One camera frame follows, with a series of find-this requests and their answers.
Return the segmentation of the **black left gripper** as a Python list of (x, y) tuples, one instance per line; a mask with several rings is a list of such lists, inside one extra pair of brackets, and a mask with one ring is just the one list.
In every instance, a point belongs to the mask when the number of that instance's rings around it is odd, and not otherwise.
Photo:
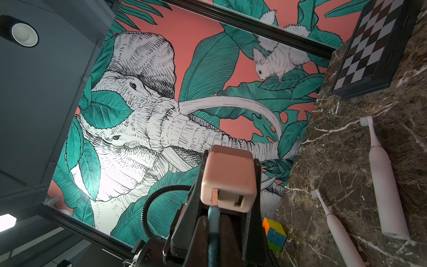
[[(203, 154), (199, 173), (186, 206), (176, 212), (169, 235), (154, 235), (146, 243), (139, 240), (132, 249), (132, 267), (183, 267), (190, 249), (196, 223), (203, 203), (200, 200), (201, 185), (209, 151)], [(265, 267), (268, 262), (268, 245), (261, 216), (261, 165), (254, 160), (257, 196), (246, 216), (243, 239), (243, 264), (245, 267)]]

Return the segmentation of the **pink USB charger cube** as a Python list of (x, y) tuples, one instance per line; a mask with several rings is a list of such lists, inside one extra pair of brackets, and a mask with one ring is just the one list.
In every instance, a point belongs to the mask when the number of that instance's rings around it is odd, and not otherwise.
[(200, 200), (221, 209), (247, 213), (258, 194), (253, 154), (214, 145), (208, 152)]

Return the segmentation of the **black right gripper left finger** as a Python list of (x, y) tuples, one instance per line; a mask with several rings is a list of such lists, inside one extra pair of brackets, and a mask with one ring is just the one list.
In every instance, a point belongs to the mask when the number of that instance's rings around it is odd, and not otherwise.
[(210, 244), (210, 229), (207, 216), (198, 219), (191, 242), (191, 266), (213, 267), (213, 247)]

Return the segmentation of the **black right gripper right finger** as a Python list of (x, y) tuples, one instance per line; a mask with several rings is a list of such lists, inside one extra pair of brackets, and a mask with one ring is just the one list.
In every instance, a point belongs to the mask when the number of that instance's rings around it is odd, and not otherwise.
[(231, 219), (221, 215), (220, 220), (220, 266), (242, 267), (243, 261)]

